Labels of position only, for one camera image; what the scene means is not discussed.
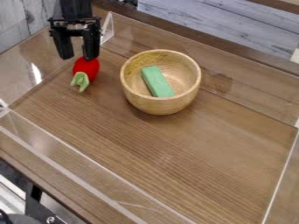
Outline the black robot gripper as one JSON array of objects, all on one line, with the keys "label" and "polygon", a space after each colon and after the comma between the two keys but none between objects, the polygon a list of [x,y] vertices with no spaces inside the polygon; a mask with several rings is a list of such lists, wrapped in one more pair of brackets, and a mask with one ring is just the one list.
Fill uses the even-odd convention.
[{"label": "black robot gripper", "polygon": [[99,56],[100,17],[92,15],[89,0],[56,0],[48,19],[49,34],[60,57],[73,57],[71,37],[83,37],[83,56],[93,60]]}]

